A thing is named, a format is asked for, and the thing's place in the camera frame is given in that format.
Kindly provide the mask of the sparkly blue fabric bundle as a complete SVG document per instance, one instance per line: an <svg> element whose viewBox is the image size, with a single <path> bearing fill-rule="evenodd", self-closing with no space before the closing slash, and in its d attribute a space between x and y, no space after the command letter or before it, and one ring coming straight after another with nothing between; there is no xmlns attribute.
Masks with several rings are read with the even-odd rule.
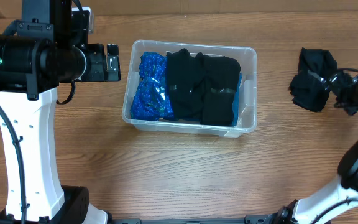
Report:
<svg viewBox="0 0 358 224"><path fill-rule="evenodd" d="M131 119L174 121L174 113L166 84L167 58L155 52L141 56L137 87L131 109Z"/></svg>

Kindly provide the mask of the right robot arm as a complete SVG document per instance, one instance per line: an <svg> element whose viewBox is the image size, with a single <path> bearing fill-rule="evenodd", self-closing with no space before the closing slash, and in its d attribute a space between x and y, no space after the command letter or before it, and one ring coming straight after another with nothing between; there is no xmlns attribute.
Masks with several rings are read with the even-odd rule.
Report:
<svg viewBox="0 0 358 224"><path fill-rule="evenodd" d="M358 75L346 88L339 82L337 73L330 78L333 91L338 96L336 107L347 113L358 109ZM344 154L337 176L313 195L294 200L261 222L272 223L329 223L336 216L358 207L358 141Z"/></svg>

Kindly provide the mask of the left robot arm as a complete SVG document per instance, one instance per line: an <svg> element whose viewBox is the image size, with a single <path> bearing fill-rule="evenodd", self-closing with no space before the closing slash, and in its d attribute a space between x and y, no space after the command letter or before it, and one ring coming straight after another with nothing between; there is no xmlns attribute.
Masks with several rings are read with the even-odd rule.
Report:
<svg viewBox="0 0 358 224"><path fill-rule="evenodd" d="M0 34L0 128L7 204L0 223L112 223L86 187L60 183L54 117L58 86L117 82L119 49L88 42L93 13L79 1L24 1Z"/></svg>

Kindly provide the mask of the small black garment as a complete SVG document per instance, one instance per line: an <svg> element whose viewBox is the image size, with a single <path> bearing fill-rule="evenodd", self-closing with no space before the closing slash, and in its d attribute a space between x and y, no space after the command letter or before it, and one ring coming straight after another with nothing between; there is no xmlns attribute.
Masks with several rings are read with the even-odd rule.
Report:
<svg viewBox="0 0 358 224"><path fill-rule="evenodd" d="M166 82L176 119L197 121L203 109L204 71L185 48L167 54Z"/></svg>

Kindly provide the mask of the large black taped garment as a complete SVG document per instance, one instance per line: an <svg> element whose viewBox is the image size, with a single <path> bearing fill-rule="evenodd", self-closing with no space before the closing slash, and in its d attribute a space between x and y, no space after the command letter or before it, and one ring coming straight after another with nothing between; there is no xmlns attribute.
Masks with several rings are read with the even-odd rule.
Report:
<svg viewBox="0 0 358 224"><path fill-rule="evenodd" d="M233 58L199 53L196 61L203 72L203 109L201 124L230 126L234 120L233 103L241 66Z"/></svg>

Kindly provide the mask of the blue denim jeans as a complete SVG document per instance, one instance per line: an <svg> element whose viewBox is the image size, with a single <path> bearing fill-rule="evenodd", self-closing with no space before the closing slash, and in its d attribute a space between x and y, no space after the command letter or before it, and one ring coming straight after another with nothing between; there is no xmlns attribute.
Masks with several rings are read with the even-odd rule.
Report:
<svg viewBox="0 0 358 224"><path fill-rule="evenodd" d="M240 73L239 80L237 83L236 93L234 95L234 101L232 104L232 112L233 112L232 126L237 125L237 121L238 121L238 117L239 117L239 90L240 90L240 86L241 86L241 81L242 81L242 74Z"/></svg>

